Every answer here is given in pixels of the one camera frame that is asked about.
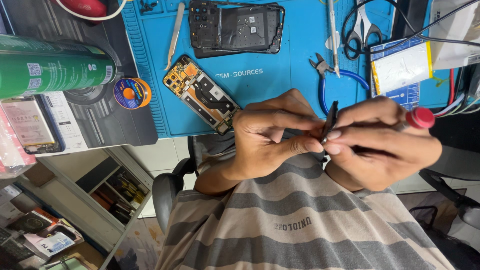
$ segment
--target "gray striped t-shirt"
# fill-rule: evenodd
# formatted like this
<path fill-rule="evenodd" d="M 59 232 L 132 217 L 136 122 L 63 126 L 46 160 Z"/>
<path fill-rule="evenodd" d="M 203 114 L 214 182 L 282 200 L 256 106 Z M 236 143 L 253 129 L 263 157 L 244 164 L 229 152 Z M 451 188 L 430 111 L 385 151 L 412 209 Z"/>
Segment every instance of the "gray striped t-shirt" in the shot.
<path fill-rule="evenodd" d="M 311 154 L 222 197 L 182 191 L 156 270 L 454 268 L 390 188 L 350 192 Z"/>

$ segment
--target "solder wire spool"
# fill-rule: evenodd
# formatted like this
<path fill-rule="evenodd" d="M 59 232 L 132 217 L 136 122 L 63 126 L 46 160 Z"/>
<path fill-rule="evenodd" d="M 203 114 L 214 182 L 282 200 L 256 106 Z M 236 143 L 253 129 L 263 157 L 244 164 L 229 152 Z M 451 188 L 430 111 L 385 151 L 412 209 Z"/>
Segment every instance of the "solder wire spool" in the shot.
<path fill-rule="evenodd" d="M 148 84 L 140 78 L 123 78 L 113 88 L 115 100 L 120 106 L 134 110 L 147 105 L 152 99 Z"/>

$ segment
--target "fingernail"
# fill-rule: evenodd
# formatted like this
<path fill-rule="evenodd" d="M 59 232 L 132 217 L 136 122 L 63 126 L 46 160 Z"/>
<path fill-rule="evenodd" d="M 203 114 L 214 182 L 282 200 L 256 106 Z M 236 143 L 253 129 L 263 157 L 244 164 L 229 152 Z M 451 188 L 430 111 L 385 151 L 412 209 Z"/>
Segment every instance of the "fingernail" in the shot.
<path fill-rule="evenodd" d="M 327 134 L 327 139 L 333 140 L 333 139 L 336 139 L 336 138 L 340 137 L 341 135 L 342 135 L 341 131 L 334 130 L 334 131 L 330 132 L 329 134 Z"/>
<path fill-rule="evenodd" d="M 326 145 L 324 148 L 330 155 L 338 155 L 340 153 L 340 147 L 336 145 Z"/>
<path fill-rule="evenodd" d="M 318 146 L 317 146 L 316 144 L 313 144 L 313 143 L 307 143 L 307 144 L 305 144 L 305 148 L 307 148 L 307 150 L 308 150 L 309 152 L 320 153 L 320 152 L 323 151 L 323 150 L 320 150 L 320 149 L 318 148 Z"/>

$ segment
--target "hand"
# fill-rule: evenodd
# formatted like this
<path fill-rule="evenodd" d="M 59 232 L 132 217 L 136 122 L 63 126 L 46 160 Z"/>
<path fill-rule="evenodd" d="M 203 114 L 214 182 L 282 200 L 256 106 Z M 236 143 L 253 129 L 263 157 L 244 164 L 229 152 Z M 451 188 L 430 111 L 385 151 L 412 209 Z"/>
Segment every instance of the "hand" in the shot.
<path fill-rule="evenodd" d="M 350 191 L 380 191 L 434 164 L 442 145 L 427 129 L 389 128 L 405 120 L 406 112 L 381 96 L 340 110 L 336 129 L 324 144 L 332 159 L 326 173 Z M 368 150 L 355 152 L 359 147 Z"/>
<path fill-rule="evenodd" d="M 306 152 L 322 152 L 319 119 L 297 89 L 277 98 L 251 103 L 233 118 L 235 157 L 218 163 L 197 178 L 195 189 L 220 195 L 244 179 L 269 175 L 286 159 Z M 304 135 L 280 141 L 285 128 Z"/>

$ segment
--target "chair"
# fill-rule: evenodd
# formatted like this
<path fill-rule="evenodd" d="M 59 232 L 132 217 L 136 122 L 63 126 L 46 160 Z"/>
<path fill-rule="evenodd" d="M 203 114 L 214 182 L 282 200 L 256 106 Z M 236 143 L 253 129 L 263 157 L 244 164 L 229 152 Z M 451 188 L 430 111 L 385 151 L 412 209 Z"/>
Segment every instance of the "chair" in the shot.
<path fill-rule="evenodd" d="M 439 160 L 419 172 L 428 184 L 453 201 L 458 216 L 466 224 L 480 230 L 480 203 L 460 195 L 447 185 L 442 177 L 464 181 L 480 181 L 480 154 L 443 146 Z"/>
<path fill-rule="evenodd" d="M 193 138 L 187 139 L 189 158 L 182 159 L 173 172 L 162 173 L 155 177 L 152 185 L 152 200 L 156 219 L 163 233 L 167 232 L 168 218 L 172 210 L 172 203 L 177 194 L 183 190 L 183 177 L 188 173 L 198 176 L 195 156 L 193 154 Z"/>

